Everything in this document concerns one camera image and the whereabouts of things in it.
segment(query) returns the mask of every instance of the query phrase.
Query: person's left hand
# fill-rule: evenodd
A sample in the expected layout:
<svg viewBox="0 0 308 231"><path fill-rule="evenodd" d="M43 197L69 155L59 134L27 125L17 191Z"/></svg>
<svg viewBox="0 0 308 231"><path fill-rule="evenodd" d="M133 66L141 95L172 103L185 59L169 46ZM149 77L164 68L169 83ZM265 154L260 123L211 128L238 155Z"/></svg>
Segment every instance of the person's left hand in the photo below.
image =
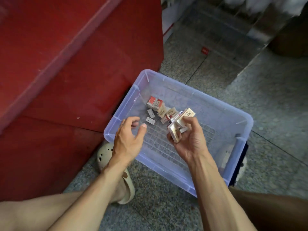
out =
<svg viewBox="0 0 308 231"><path fill-rule="evenodd" d="M112 157L125 161L129 164L139 154L143 138L147 132L147 125L141 124L136 136L132 133L132 128L136 126L139 117L128 117L121 122L121 125L115 134Z"/></svg>

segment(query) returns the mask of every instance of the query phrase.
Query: leg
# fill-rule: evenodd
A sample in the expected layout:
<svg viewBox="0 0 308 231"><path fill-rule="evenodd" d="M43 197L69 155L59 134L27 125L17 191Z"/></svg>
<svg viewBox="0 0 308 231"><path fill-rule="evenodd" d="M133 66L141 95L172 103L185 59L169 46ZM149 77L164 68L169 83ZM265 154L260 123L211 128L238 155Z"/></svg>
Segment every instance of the leg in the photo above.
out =
<svg viewBox="0 0 308 231"><path fill-rule="evenodd" d="M257 230L308 230L308 200L229 190Z"/></svg>
<svg viewBox="0 0 308 231"><path fill-rule="evenodd" d="M120 201L127 187L121 179L112 202ZM47 230L82 194L72 192L43 196L21 202L0 203L0 227L3 231L45 231Z"/></svg>

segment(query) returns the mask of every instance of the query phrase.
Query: red wooden panel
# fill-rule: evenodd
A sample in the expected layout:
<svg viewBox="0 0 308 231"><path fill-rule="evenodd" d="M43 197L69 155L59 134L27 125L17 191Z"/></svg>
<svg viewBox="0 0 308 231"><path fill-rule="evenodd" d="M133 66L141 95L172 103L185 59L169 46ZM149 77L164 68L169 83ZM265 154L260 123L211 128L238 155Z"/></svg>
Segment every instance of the red wooden panel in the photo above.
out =
<svg viewBox="0 0 308 231"><path fill-rule="evenodd" d="M10 1L0 3L0 133L121 2Z"/></svg>
<svg viewBox="0 0 308 231"><path fill-rule="evenodd" d="M123 0L23 115L103 132L141 70L162 60L160 0Z"/></svg>
<svg viewBox="0 0 308 231"><path fill-rule="evenodd" d="M61 193L103 134L27 117L0 136L0 201Z"/></svg>

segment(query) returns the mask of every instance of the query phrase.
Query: hand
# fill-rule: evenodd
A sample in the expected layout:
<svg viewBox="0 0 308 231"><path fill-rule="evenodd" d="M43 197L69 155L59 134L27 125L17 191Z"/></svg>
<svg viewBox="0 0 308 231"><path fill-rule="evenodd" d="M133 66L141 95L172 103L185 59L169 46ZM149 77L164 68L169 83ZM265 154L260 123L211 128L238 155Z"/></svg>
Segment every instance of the hand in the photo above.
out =
<svg viewBox="0 0 308 231"><path fill-rule="evenodd" d="M203 156L206 158L214 168L217 169L217 165L211 156L206 146L206 140L196 117L183 117L189 130L182 133L182 138L179 143L175 143L170 135L167 134L169 142L173 144L175 150L179 156L187 163L190 167L195 157Z"/></svg>
<svg viewBox="0 0 308 231"><path fill-rule="evenodd" d="M112 157L123 160L129 164L139 154L143 138L147 132L147 125L143 123L136 136L132 133L132 128L138 125L139 117L128 117L121 122L121 125L115 134Z"/></svg>

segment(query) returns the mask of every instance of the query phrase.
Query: transparent plastic box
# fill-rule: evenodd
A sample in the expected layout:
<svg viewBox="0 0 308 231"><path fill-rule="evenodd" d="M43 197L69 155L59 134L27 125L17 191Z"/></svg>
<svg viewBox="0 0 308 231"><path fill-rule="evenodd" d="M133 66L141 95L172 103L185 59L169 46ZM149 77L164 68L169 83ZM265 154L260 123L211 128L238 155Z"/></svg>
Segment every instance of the transparent plastic box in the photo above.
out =
<svg viewBox="0 0 308 231"><path fill-rule="evenodd" d="M226 185L229 185L253 126L252 117L160 73L146 69L139 74L107 125L104 137L113 142L121 120L129 116L139 116L140 123L146 123L148 128L136 159L194 196L196 191L187 164L167 140L167 123L162 124L158 115L154 118L154 125L145 122L149 116L146 104L150 96L163 100L167 107L175 107L178 111L189 107L196 113L209 152Z"/></svg>

